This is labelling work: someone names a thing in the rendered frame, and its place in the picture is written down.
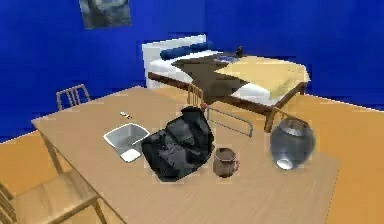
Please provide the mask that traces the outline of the brown mug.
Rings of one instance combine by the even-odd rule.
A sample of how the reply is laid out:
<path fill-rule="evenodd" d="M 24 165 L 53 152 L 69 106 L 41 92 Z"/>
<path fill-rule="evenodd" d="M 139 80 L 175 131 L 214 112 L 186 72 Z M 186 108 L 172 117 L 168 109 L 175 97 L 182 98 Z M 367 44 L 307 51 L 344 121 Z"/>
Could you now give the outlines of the brown mug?
<path fill-rule="evenodd" d="M 240 162 L 230 148 L 218 148 L 214 154 L 213 172 L 222 178 L 232 176 L 239 169 Z"/>

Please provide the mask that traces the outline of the light wooden slatted chair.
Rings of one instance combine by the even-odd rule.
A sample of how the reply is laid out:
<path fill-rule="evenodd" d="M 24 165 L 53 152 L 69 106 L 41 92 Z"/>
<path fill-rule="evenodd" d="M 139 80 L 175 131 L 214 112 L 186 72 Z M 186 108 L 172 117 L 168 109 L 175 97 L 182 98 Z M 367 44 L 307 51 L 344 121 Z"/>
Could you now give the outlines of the light wooden slatted chair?
<path fill-rule="evenodd" d="M 187 103 L 189 105 L 200 106 L 204 103 L 203 91 L 194 84 L 190 83 L 188 85 L 187 92 Z"/>

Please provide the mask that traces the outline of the black crumpled cloth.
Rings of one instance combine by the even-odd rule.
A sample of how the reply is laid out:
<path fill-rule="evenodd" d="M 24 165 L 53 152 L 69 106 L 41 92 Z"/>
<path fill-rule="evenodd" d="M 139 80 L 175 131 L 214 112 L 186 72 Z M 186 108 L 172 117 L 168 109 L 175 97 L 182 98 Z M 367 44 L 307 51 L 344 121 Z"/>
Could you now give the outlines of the black crumpled cloth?
<path fill-rule="evenodd" d="M 210 158 L 214 135 L 203 111 L 194 106 L 142 142 L 142 153 L 163 182 L 175 182 L 195 172 Z"/>

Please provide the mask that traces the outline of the dark blue bolster pillow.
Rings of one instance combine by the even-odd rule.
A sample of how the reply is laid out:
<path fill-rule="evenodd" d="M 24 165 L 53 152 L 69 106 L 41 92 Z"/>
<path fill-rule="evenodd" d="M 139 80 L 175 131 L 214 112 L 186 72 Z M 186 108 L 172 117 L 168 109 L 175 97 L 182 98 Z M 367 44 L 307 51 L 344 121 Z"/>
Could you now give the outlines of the dark blue bolster pillow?
<path fill-rule="evenodd" d="M 185 56 L 191 53 L 202 52 L 205 50 L 212 50 L 213 46 L 214 44 L 212 41 L 206 41 L 202 43 L 195 43 L 189 46 L 181 46 L 177 48 L 166 49 L 160 52 L 160 57 L 163 60 L 171 60 L 171 59 Z"/>

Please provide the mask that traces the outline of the white square bowl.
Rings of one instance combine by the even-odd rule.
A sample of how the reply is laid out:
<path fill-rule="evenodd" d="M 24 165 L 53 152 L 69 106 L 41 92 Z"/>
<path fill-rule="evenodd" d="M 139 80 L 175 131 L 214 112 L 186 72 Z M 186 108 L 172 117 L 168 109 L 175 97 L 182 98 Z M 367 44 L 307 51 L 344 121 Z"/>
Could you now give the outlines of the white square bowl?
<path fill-rule="evenodd" d="M 109 131 L 103 138 L 124 162 L 131 163 L 142 155 L 141 142 L 149 135 L 144 127 L 128 123 Z"/>

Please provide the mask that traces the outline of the yellow blanket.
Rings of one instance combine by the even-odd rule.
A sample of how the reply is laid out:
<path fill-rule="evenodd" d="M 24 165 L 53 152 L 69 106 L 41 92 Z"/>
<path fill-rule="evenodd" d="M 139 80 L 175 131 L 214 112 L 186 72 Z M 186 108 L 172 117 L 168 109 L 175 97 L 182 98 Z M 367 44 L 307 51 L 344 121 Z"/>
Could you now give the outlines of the yellow blanket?
<path fill-rule="evenodd" d="M 270 92 L 274 99 L 292 90 L 300 83 L 310 81 L 308 71 L 302 64 L 258 56 L 245 56 L 216 73 L 233 76 L 258 85 Z"/>

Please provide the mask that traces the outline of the light wooden table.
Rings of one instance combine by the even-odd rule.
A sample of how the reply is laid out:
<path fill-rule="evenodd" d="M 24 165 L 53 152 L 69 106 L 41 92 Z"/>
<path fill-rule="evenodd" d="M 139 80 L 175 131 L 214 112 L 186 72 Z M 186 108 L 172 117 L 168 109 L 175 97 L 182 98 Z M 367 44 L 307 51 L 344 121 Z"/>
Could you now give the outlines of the light wooden table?
<path fill-rule="evenodd" d="M 135 87 L 34 120 L 34 126 L 125 224 L 325 224 L 338 173 L 316 152 L 291 171 L 279 169 L 268 134 L 249 138 L 209 121 L 217 147 L 235 151 L 239 169 L 220 178 L 206 163 L 177 182 L 162 182 L 144 158 L 123 162 L 105 133 L 129 122 L 156 132 L 183 103 Z M 120 115 L 126 112 L 127 119 Z"/>

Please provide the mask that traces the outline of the grey round vase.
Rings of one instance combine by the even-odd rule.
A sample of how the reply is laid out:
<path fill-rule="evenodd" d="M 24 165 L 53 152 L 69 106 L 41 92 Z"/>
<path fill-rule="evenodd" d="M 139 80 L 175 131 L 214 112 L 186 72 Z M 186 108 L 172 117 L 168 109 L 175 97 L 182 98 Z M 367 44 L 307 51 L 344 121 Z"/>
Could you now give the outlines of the grey round vase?
<path fill-rule="evenodd" d="M 296 169 L 311 156 L 315 142 L 313 130 L 307 122 L 286 118 L 270 135 L 273 162 L 282 170 Z"/>

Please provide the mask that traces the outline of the white bed with wooden frame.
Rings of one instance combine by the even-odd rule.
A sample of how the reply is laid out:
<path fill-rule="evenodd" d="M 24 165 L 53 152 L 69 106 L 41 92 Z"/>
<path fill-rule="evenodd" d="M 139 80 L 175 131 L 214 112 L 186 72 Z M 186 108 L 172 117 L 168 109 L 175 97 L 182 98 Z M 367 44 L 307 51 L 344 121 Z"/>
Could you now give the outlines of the white bed with wooden frame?
<path fill-rule="evenodd" d="M 187 91 L 190 83 L 203 91 L 204 103 L 216 101 L 239 107 L 266 117 L 264 130 L 272 129 L 274 116 L 294 95 L 304 93 L 308 83 L 300 83 L 288 93 L 271 99 L 270 92 L 239 78 L 216 73 L 229 63 L 247 55 L 243 52 L 220 52 L 214 49 L 163 60 L 160 52 L 166 49 L 206 42 L 204 35 L 170 39 L 142 45 L 146 85 L 150 89 L 166 85 Z"/>

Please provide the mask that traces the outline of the grey framed wall picture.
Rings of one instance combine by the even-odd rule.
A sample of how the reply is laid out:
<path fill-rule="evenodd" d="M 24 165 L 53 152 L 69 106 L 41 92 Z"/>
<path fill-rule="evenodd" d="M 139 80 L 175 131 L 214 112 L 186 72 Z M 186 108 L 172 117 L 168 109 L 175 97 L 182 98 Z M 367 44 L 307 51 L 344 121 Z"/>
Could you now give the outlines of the grey framed wall picture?
<path fill-rule="evenodd" d="M 78 0 L 86 29 L 130 26 L 129 0 Z"/>

